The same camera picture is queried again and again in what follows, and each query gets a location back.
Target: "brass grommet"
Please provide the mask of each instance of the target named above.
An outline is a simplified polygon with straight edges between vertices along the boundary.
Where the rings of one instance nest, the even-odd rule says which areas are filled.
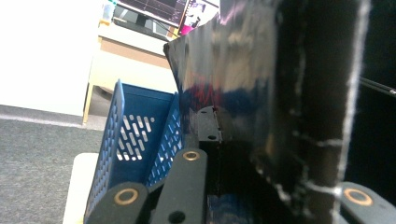
[[[351,193],[359,193],[361,196],[364,197],[364,200],[359,200],[354,198]],[[361,206],[370,206],[373,204],[373,199],[366,193],[358,189],[345,189],[344,195],[353,203],[356,203]]]
[[[200,158],[200,155],[198,152],[188,151],[183,153],[183,158],[186,159],[187,161],[196,161]]]
[[[132,197],[128,200],[123,200],[120,198],[121,194],[123,193],[132,193]],[[116,194],[116,196],[114,196],[114,202],[118,205],[128,205],[133,203],[137,199],[138,195],[139,193],[136,189],[122,189]]]

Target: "cable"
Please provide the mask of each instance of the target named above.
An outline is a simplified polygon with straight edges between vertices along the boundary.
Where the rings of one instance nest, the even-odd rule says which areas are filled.
[[[171,33],[172,35],[174,35],[175,37],[178,37],[178,35],[175,35],[172,31],[170,31],[169,29],[167,29],[163,24],[161,24],[160,22],[157,22],[155,20],[153,20],[152,18],[149,18],[151,21],[157,23],[158,25],[160,25],[165,31]]]
[[[361,82],[361,85],[363,85],[363,86],[366,86],[366,87],[371,88],[371,89],[373,89],[375,91],[380,91],[380,92],[383,92],[383,93],[385,93],[387,95],[396,97],[396,89],[393,89],[391,87],[379,84],[377,82],[374,82],[374,81],[369,80],[369,79],[364,78],[364,77],[361,77],[360,82]]]

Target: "blue plastic basket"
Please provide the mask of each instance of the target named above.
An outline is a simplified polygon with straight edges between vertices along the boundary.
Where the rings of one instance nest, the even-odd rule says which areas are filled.
[[[85,217],[112,187],[151,186],[183,148],[178,95],[122,84],[114,89]]]

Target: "metal bracket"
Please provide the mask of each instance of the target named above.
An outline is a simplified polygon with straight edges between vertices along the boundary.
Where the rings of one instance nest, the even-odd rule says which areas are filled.
[[[176,154],[151,223],[204,223],[206,162],[200,149]]]

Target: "black plastic part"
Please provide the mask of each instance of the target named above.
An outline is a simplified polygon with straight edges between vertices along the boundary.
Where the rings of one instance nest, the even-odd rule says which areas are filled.
[[[130,189],[137,192],[137,198],[128,203],[134,196]],[[147,197],[149,192],[145,186],[138,183],[125,182],[110,189],[103,199],[95,206],[91,215],[85,220],[85,224],[139,224],[148,223],[149,209]]]
[[[396,208],[391,203],[358,184],[343,183],[341,204],[343,216],[351,224],[390,224],[396,220]]]
[[[200,149],[187,148],[176,154],[152,224],[205,222],[206,160]]]

